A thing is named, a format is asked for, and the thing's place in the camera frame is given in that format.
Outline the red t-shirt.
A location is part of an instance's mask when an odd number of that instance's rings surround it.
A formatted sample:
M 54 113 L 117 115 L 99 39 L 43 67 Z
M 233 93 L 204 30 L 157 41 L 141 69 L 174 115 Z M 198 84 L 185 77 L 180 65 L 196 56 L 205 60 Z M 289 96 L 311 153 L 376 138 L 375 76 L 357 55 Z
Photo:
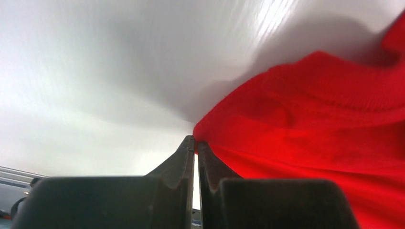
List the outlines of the red t-shirt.
M 244 178 L 325 178 L 362 229 L 405 226 L 405 17 L 372 64 L 325 52 L 242 84 L 194 127 Z

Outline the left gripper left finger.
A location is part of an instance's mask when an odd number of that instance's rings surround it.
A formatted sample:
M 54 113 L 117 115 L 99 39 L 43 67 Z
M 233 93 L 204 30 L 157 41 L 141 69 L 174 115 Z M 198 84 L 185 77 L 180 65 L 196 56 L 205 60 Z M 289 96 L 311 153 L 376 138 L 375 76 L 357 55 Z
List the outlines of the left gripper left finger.
M 194 138 L 139 177 L 40 180 L 12 219 L 14 229 L 189 229 Z

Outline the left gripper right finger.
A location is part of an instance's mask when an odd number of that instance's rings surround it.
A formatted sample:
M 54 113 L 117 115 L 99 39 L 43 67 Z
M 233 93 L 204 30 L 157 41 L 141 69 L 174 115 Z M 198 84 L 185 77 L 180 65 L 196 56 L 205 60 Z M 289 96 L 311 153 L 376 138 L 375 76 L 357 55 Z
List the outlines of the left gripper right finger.
M 357 229 L 340 188 L 325 179 L 245 179 L 200 142 L 205 229 Z

